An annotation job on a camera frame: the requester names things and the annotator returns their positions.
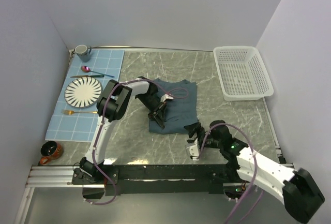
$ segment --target red spoon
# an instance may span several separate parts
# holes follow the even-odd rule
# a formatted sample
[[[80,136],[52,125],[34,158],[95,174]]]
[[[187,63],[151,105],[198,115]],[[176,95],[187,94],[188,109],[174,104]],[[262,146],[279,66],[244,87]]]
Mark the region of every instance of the red spoon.
[[[99,73],[99,72],[93,71],[93,70],[91,70],[89,67],[87,67],[87,66],[85,66],[85,65],[82,65],[81,70],[82,70],[83,72],[86,72],[86,73],[87,73],[87,72],[94,72],[94,73],[96,73],[96,74],[100,74],[100,75],[104,75],[104,76],[107,76],[107,77],[110,77],[110,78],[114,78],[114,76],[112,76],[112,75],[103,74],[103,73]]]

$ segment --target folded cloth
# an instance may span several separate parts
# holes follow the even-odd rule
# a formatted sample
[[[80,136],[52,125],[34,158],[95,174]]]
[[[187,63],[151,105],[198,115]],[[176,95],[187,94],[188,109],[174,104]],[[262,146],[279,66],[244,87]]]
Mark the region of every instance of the folded cloth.
[[[165,128],[162,129],[155,121],[149,120],[149,131],[167,135],[171,133],[188,133],[184,126],[198,122],[197,118],[197,84],[187,80],[182,80],[177,83],[168,83],[155,79],[154,82],[162,86],[167,92],[174,88],[185,88],[188,91],[188,97],[184,99],[174,98],[167,102],[165,109]],[[158,97],[162,97],[165,93],[159,89]],[[184,90],[172,91],[173,96],[184,97],[187,95]]]

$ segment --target mug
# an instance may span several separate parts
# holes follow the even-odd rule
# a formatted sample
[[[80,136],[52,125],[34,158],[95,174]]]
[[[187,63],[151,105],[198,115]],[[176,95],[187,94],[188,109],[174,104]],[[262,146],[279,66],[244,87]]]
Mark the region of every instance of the mug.
[[[63,154],[62,146],[55,141],[47,141],[40,149],[42,158],[39,161],[41,165],[46,165],[53,159],[60,158]]]
[[[74,49],[74,52],[77,54],[77,56],[81,59],[83,62],[88,62],[91,58],[92,47],[88,48],[84,44],[80,44]]]

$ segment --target striped plate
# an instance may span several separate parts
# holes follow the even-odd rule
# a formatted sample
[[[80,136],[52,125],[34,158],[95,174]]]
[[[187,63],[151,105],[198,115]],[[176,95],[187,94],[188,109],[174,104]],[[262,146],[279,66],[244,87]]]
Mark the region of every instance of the striped plate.
[[[95,78],[77,78],[64,91],[64,99],[72,107],[87,108],[99,99],[101,90],[101,83]]]

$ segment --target knife blade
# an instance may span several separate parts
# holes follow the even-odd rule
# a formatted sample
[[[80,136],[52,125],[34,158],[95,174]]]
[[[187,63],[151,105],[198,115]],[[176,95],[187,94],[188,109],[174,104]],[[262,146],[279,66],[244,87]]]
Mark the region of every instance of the knife blade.
[[[83,78],[83,77],[103,78],[104,75],[80,75],[80,76],[72,76],[71,78]]]

